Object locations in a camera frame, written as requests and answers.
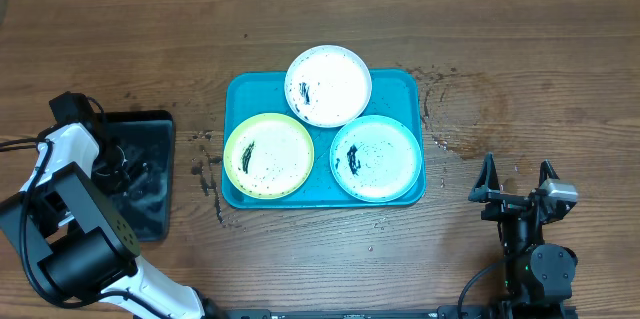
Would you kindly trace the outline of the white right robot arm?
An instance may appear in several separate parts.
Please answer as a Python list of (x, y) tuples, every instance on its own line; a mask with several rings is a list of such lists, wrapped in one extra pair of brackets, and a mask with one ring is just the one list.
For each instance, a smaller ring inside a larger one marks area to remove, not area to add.
[[(571, 249), (548, 244), (543, 226), (558, 222), (578, 202), (576, 187), (562, 181), (551, 163), (540, 165), (538, 186), (526, 196), (500, 189), (494, 156), (488, 153), (468, 200), (483, 203), (481, 218), (497, 224), (503, 258), (475, 274), (456, 304), (458, 318), (575, 318), (564, 302), (572, 297), (578, 258)], [(504, 271), (506, 294), (478, 313), (464, 307), (471, 287), (483, 276)]]

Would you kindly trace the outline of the white plate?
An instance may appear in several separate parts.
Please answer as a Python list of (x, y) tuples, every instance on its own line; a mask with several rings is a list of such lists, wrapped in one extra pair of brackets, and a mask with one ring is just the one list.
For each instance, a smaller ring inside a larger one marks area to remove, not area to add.
[(290, 64), (284, 94), (304, 122), (322, 128), (346, 125), (369, 104), (372, 77), (365, 62), (353, 51), (337, 45), (312, 47)]

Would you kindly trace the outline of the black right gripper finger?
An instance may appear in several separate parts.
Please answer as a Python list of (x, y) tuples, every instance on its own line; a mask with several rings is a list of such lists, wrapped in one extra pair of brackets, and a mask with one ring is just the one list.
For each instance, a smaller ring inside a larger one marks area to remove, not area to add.
[(540, 189), (542, 189), (543, 186), (544, 186), (544, 183), (547, 182), (549, 179), (558, 180), (559, 176), (557, 175), (556, 171), (554, 170), (551, 162), (549, 160), (544, 160), (540, 164), (538, 187)]
[(479, 177), (471, 189), (468, 200), (477, 203), (488, 203), (494, 201), (500, 194), (500, 184), (495, 168), (494, 156), (487, 153), (483, 160), (483, 165)]

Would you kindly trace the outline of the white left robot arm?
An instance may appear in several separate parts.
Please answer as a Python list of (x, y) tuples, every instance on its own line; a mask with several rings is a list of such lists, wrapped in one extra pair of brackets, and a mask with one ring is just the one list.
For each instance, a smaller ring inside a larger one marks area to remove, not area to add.
[(126, 161), (106, 132), (101, 106), (72, 92), (49, 105), (55, 125), (1, 145), (4, 152), (38, 153), (29, 179), (1, 204), (1, 230), (36, 294), (61, 309), (106, 303), (136, 318), (226, 317), (211, 299), (142, 257), (133, 229), (95, 184), (97, 160), (112, 175)]

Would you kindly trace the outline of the yellow-green plate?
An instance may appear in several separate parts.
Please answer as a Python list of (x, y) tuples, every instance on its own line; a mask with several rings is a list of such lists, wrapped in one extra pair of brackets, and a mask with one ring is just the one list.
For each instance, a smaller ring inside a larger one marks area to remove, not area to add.
[(231, 184), (255, 199), (283, 198), (299, 189), (314, 165), (314, 144), (296, 119), (280, 113), (254, 115), (225, 142), (223, 164)]

